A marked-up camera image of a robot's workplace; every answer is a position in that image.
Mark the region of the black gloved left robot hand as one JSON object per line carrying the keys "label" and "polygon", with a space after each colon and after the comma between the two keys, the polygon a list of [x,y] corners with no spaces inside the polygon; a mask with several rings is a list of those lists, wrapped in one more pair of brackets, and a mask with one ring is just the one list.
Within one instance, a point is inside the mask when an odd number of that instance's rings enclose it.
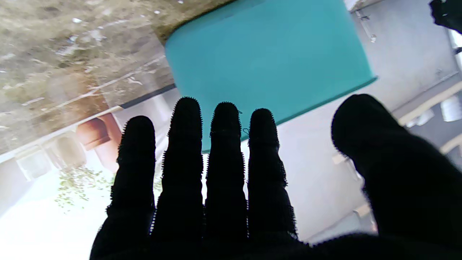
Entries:
{"label": "black gloved left robot hand", "polygon": [[433,0],[429,3],[434,24],[462,34],[462,1]]}

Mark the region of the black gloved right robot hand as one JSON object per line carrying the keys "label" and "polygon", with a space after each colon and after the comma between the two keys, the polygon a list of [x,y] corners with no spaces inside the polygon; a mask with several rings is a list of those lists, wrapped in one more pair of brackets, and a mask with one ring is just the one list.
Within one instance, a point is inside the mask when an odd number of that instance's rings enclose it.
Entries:
{"label": "black gloved right robot hand", "polygon": [[219,103],[213,114],[206,202],[197,100],[183,97],[175,106],[157,202],[154,134],[148,117],[127,122],[91,260],[461,259],[461,171],[371,95],[352,95],[339,106],[331,138],[364,179],[377,235],[341,235],[313,246],[298,239],[268,109],[250,120],[248,199],[235,105]]}

